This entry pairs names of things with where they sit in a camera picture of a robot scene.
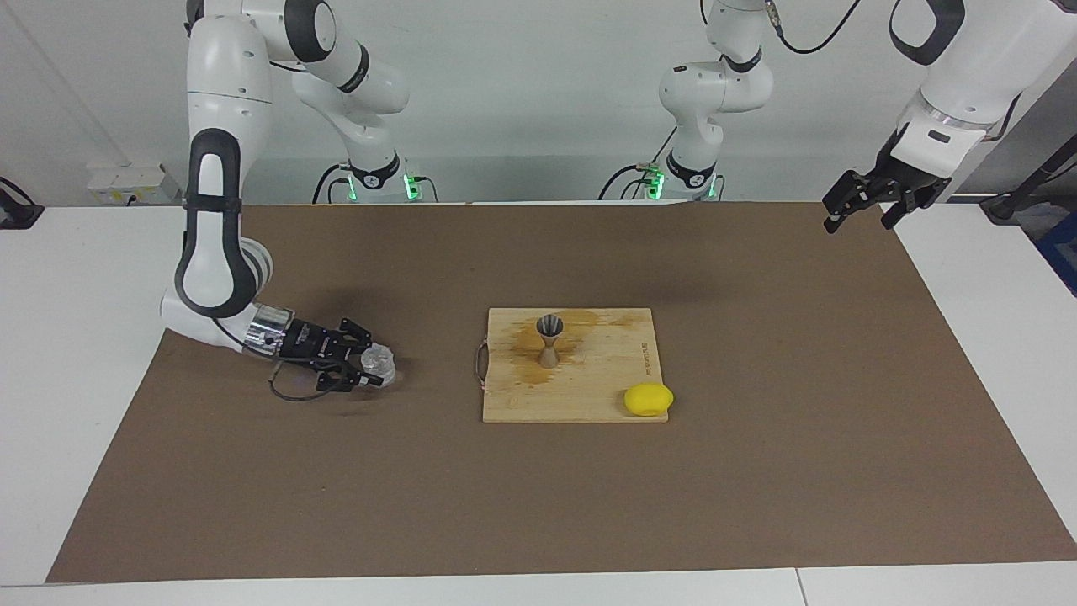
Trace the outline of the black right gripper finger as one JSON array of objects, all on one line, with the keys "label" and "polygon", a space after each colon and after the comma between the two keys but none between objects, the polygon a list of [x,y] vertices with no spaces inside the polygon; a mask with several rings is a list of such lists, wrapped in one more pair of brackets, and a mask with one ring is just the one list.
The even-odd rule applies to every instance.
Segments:
[{"label": "black right gripper finger", "polygon": [[386,387],[387,374],[366,364],[340,360],[316,361],[316,391],[351,392],[358,386]]},{"label": "black right gripper finger", "polygon": [[337,330],[339,332],[337,344],[350,353],[362,353],[374,344],[372,333],[349,318],[340,319]]}]

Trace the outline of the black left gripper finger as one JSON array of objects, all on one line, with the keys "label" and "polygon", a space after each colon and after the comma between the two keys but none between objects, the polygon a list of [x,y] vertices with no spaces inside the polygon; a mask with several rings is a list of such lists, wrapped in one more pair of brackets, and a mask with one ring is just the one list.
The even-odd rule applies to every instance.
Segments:
[{"label": "black left gripper finger", "polygon": [[913,189],[901,183],[891,183],[889,195],[894,199],[893,205],[880,220],[885,230],[893,230],[896,224],[911,212],[931,207],[931,185]]},{"label": "black left gripper finger", "polygon": [[835,234],[842,223],[854,212],[868,210],[877,205],[877,179],[873,175],[861,175],[854,170],[847,170],[822,197],[822,205],[827,211],[824,221],[825,231]]}]

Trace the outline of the clear glass cup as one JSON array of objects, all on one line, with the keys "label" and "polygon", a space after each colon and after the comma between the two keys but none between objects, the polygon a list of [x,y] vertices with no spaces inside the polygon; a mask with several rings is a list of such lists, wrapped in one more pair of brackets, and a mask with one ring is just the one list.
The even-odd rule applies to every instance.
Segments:
[{"label": "clear glass cup", "polygon": [[388,387],[395,380],[394,354],[388,346],[373,343],[361,353],[360,364],[363,374],[369,376],[367,384],[373,387]]}]

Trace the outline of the steel double jigger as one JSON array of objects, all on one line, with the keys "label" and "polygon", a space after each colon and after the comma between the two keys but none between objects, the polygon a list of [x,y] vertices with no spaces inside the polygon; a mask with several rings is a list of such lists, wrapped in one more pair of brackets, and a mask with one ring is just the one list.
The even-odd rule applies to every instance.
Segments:
[{"label": "steel double jigger", "polygon": [[557,367],[560,361],[557,349],[555,349],[555,342],[557,342],[563,329],[565,329],[565,323],[555,314],[546,314],[538,318],[535,327],[543,342],[541,353],[538,353],[538,364],[543,368],[553,369]]}]

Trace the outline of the black tripod stand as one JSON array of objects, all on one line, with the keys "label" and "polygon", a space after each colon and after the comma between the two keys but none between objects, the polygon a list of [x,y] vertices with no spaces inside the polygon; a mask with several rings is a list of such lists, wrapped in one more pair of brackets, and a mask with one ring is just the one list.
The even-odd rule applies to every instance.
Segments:
[{"label": "black tripod stand", "polygon": [[1059,146],[1034,173],[1024,179],[1012,191],[989,197],[979,203],[987,217],[996,224],[1007,224],[1018,210],[1023,210],[1024,203],[1035,189],[1043,187],[1050,179],[1063,175],[1066,168],[1063,164],[1077,157],[1077,133],[1073,133],[1063,145]]}]

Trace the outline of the brown table mat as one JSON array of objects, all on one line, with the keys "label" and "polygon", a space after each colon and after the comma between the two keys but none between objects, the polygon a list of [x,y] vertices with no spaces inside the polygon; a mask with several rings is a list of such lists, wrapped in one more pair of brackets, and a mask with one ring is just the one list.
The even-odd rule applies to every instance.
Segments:
[{"label": "brown table mat", "polygon": [[[398,381],[168,333],[50,582],[1077,559],[899,238],[810,205],[255,207],[266,299]],[[484,423],[492,307],[647,307],[666,423]]]}]

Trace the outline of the blue object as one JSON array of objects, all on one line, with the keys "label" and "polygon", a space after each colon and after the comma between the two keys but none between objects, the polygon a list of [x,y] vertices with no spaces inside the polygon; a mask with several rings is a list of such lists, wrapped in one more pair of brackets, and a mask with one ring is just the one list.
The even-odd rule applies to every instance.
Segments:
[{"label": "blue object", "polygon": [[1077,298],[1077,212],[1069,212],[1034,241],[1043,258]]}]

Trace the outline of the wooden cutting board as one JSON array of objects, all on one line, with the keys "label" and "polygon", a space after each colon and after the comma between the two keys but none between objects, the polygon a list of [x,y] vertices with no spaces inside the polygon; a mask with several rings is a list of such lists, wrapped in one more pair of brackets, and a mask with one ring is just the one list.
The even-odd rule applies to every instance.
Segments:
[{"label": "wooden cutting board", "polygon": [[[553,369],[538,364],[538,318],[565,323]],[[634,417],[623,393],[662,383],[661,354],[651,308],[492,307],[487,314],[484,423],[665,423]]]}]

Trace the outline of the yellow lemon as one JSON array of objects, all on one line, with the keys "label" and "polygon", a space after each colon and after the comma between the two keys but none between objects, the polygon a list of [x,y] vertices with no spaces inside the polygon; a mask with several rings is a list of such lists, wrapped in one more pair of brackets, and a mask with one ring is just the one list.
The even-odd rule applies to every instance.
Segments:
[{"label": "yellow lemon", "polygon": [[634,417],[665,417],[674,401],[676,396],[661,383],[639,383],[623,393],[624,409]]}]

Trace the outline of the black stand foot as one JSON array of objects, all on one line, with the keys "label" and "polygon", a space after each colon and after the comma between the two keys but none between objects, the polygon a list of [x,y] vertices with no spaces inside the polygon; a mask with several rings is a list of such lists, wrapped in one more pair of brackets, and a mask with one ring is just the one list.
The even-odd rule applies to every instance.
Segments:
[{"label": "black stand foot", "polygon": [[26,230],[34,226],[45,207],[34,203],[18,184],[0,177],[0,210],[4,213],[0,217],[0,230]]}]

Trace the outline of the white wall power socket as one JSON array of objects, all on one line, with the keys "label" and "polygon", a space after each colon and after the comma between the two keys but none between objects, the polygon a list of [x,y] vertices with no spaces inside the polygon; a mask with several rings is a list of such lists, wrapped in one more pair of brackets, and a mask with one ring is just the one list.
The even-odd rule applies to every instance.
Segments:
[{"label": "white wall power socket", "polygon": [[181,205],[181,188],[164,165],[98,168],[86,184],[98,205]]}]

